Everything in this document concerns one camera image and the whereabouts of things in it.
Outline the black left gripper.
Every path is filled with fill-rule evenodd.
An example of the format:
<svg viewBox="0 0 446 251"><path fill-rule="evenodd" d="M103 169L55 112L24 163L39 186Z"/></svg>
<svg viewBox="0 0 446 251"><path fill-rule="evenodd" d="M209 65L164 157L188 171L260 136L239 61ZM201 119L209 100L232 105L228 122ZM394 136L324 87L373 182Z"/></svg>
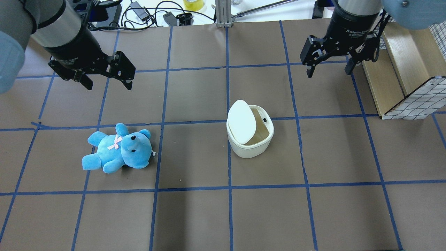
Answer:
<svg viewBox="0 0 446 251"><path fill-rule="evenodd" d="M84 24L74 39L65 45L48 47L51 54L49 67L63 80L73 80L82 84L87 90L92 90L93 81L81 69L92 73L91 69L104 71L105 76L114 78L132 90L136 68L122 51L112 56L106 55L96 38Z"/></svg>

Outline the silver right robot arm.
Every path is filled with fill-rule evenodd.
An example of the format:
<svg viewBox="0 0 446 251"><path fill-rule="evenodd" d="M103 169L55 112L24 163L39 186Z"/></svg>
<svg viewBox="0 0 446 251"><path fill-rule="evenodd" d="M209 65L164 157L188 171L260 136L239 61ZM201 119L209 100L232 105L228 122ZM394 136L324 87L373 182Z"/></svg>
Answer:
<svg viewBox="0 0 446 251"><path fill-rule="evenodd" d="M393 19L409 30L422 30L446 19L444 0L334 0L334 10L323 38L308 36L300 54L306 74L334 56L350 56L347 75L363 61L376 62L380 38Z"/></svg>

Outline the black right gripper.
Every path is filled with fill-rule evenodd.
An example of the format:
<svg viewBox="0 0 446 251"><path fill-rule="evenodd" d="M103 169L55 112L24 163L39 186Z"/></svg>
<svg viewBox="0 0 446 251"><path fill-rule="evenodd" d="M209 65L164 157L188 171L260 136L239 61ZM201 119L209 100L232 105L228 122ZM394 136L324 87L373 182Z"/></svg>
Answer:
<svg viewBox="0 0 446 251"><path fill-rule="evenodd" d="M309 35L300 53L308 78L316 66L334 56L350 55L345 73L350 76L362 61L376 62L379 57L380 33L374 31L374 22L381 9L360 10L334 9L328 30L323 38Z"/></svg>

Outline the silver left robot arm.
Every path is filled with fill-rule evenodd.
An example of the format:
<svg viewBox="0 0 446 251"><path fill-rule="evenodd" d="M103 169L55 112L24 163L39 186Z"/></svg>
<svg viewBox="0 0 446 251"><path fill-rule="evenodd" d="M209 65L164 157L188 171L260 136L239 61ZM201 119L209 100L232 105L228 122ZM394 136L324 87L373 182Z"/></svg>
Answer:
<svg viewBox="0 0 446 251"><path fill-rule="evenodd" d="M117 51L107 55L88 27L108 19L107 8L119 0L2 0L0 91L9 91L24 65L30 39L50 54L50 68L63 80L91 90L90 74L122 82L132 89L135 66Z"/></svg>

